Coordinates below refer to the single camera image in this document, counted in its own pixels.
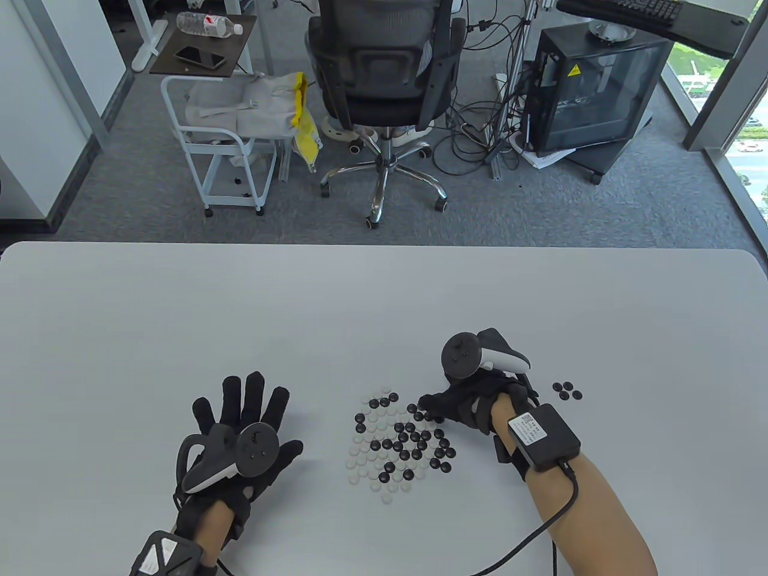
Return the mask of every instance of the computer case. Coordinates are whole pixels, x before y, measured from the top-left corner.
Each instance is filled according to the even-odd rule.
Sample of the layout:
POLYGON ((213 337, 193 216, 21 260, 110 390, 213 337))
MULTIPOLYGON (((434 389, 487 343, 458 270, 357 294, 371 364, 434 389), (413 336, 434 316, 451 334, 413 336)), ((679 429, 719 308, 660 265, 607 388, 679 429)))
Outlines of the computer case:
POLYGON ((523 130, 532 149, 553 151, 633 137, 673 42, 638 30, 607 44, 588 24, 541 31, 523 130))

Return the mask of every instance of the office chair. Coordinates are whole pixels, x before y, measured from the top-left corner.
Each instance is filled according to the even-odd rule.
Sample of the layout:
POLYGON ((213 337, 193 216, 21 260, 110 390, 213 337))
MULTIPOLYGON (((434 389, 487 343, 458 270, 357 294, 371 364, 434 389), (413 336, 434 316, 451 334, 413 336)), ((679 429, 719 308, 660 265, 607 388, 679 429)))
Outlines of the office chair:
POLYGON ((458 60, 466 37, 466 20, 451 21, 452 0, 320 0, 320 17, 310 19, 307 48, 328 113, 345 130, 354 124, 383 127, 379 144, 362 137, 374 161, 336 168, 320 181, 330 197, 330 178, 358 170, 379 175, 369 229, 379 225, 390 174, 404 174, 429 184, 438 194, 435 210, 445 212, 448 196, 440 183, 420 170, 401 166, 411 154, 427 158, 424 141, 392 152, 392 129, 415 125, 425 130, 451 103, 458 60), (432 60, 417 74, 422 51, 432 39, 432 60))

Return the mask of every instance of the white wall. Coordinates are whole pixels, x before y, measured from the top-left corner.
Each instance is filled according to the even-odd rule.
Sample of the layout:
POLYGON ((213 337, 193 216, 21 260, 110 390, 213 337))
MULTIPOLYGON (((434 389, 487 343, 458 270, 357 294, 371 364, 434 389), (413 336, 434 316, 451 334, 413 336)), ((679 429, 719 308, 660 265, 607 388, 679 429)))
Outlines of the white wall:
MULTIPOLYGON (((125 66, 98 0, 44 2, 102 113, 125 66)), ((10 0, 0 0, 0 22, 0 157, 47 216, 90 134, 74 119, 10 0)), ((0 204, 0 218, 14 217, 6 208, 0 204)))
POLYGON ((103 113, 125 64, 98 0, 42 2, 96 110, 103 113))

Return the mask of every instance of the warning sticker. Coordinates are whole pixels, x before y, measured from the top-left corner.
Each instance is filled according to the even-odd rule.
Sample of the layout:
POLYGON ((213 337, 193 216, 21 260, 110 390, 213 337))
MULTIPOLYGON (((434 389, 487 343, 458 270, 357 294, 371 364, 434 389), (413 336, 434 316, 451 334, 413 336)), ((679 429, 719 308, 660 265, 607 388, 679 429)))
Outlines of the warning sticker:
POLYGON ((547 437, 547 432, 536 422, 536 418, 527 412, 510 420, 509 427, 526 446, 547 437))

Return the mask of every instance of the black glove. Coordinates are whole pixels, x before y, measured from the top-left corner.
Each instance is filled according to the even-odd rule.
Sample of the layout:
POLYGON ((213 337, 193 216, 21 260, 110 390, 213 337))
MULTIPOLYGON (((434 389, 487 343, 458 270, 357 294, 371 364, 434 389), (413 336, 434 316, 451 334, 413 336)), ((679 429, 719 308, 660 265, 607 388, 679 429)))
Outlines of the black glove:
MULTIPOLYGON (((240 390, 242 384, 237 376, 227 377, 222 384, 223 403, 221 406, 220 423, 231 426, 239 434, 247 426, 255 422, 269 424, 277 432, 283 421, 283 414, 288 404, 290 394, 283 387, 273 390, 269 404, 261 414, 264 394, 264 377, 260 372, 254 372, 246 378, 245 402, 240 410, 240 390)), ((198 398, 192 405, 192 413, 200 427, 200 432, 207 435, 216 423, 213 410, 207 398, 198 398)), ((176 520, 176 533, 183 538, 194 538, 197 525, 205 512, 217 501, 223 501, 234 513, 235 520, 227 536, 227 541, 237 540, 243 533, 243 526, 250 517, 250 504, 266 490, 299 454, 304 450, 304 444, 299 440, 291 440, 280 446, 280 452, 274 464, 261 476, 244 478, 235 475, 232 478, 219 480, 216 484, 192 495, 184 494, 177 487, 175 498, 178 500, 179 514, 176 520)))
POLYGON ((491 407, 498 395, 509 394, 515 412, 522 414, 531 408, 531 402, 538 404, 538 394, 531 388, 525 375, 507 376, 501 370, 477 372, 463 380, 445 376, 450 386, 439 394, 426 394, 419 398, 419 406, 432 415, 443 416, 460 422, 483 434, 494 432, 491 422, 491 407))

